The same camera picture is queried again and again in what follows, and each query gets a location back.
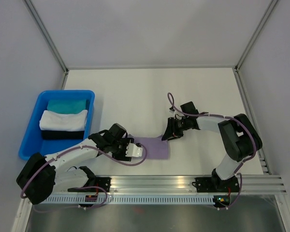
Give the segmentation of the purple t-shirt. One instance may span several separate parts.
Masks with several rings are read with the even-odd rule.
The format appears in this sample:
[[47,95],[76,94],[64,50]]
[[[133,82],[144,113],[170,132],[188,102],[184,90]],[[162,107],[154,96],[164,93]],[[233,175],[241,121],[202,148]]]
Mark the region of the purple t-shirt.
[[134,139],[134,143],[142,149],[147,150],[147,159],[151,160],[167,160],[169,158],[169,145],[167,140],[162,140],[162,135],[158,137],[135,137],[128,135]]

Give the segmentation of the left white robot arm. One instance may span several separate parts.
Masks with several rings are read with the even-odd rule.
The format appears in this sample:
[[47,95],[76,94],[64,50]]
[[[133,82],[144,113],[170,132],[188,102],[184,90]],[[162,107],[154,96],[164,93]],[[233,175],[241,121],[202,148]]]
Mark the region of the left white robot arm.
[[21,188],[21,198],[28,198],[32,204],[39,204],[54,191],[82,188],[92,191],[96,186],[94,177],[83,168],[72,174],[67,170],[85,160],[108,155],[110,159],[127,164],[132,158],[143,155],[143,148],[127,135],[127,131],[115,123],[108,130],[93,133],[80,143],[53,154],[33,154],[16,179]]

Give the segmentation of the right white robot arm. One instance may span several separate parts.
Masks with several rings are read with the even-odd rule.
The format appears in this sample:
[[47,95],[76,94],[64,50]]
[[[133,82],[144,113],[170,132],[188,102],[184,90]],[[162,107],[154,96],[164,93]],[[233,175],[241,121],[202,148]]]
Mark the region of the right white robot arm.
[[212,171],[210,186],[222,191],[236,179],[235,173],[262,148],[262,141],[245,114],[234,117],[199,113],[193,102],[180,106],[181,116],[168,118],[162,140],[183,137],[184,131],[194,129],[219,133],[226,151],[220,165]]

